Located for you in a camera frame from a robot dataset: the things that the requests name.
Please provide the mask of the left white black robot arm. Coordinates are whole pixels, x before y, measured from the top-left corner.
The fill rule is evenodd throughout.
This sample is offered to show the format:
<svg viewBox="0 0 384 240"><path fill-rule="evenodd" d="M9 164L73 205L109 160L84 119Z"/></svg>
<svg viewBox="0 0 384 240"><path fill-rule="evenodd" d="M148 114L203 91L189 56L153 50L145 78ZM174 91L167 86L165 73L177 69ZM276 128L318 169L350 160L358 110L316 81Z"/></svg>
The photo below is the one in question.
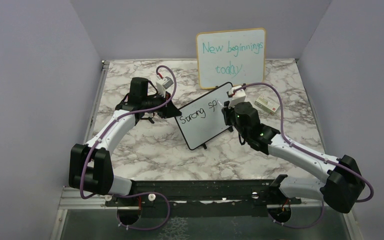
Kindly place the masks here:
<svg viewBox="0 0 384 240"><path fill-rule="evenodd" d="M153 85L155 94L148 94L151 81L134 77L126 97L115 107L109 122L97 135L85 144L75 144L70 151L69 186L96 195L118 195L124 205L137 200L133 181L115 176L111 155L123 137L140 121L144 114L151 113L162 119L179 117L182 113L172 102L168 88L176 82L163 77Z"/></svg>

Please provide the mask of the black framed whiteboard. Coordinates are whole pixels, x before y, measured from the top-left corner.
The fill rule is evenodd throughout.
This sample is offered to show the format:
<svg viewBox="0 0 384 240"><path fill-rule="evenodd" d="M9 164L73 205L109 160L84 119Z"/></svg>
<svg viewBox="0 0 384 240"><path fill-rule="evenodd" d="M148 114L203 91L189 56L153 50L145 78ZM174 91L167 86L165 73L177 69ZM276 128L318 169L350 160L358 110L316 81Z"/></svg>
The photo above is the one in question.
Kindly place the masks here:
<svg viewBox="0 0 384 240"><path fill-rule="evenodd" d="M231 82L226 82L180 108L182 115L175 117L175 121L190 150L227 130L229 126L225 125L216 100L222 104L228 101L227 92L232 87Z"/></svg>

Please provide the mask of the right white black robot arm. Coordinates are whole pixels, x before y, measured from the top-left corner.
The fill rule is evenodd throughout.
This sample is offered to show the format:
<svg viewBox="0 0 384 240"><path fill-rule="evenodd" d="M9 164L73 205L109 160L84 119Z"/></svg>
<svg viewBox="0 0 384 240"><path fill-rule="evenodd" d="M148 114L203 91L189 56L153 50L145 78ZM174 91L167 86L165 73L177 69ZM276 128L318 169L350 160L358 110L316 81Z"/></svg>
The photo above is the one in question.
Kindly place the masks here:
<svg viewBox="0 0 384 240"><path fill-rule="evenodd" d="M292 176L278 177L268 190L269 199L280 204L287 198L307 198L324 201L340 213L349 213L367 186L357 161L348 155L327 155L282 136L281 132L260 122L257 110L249 102L231 107L225 101L224 122L233 126L241 145L286 160L307 171L314 179Z"/></svg>

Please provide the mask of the black marker cap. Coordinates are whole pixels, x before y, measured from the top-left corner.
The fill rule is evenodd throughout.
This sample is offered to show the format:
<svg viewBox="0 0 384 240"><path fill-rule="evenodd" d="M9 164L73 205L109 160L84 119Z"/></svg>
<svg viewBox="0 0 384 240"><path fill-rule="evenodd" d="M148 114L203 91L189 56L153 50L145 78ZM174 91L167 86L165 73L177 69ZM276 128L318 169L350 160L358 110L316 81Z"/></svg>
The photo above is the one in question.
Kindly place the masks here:
<svg viewBox="0 0 384 240"><path fill-rule="evenodd" d="M148 120L151 122L151 124L155 123L155 121L153 120L153 117L148 117Z"/></svg>

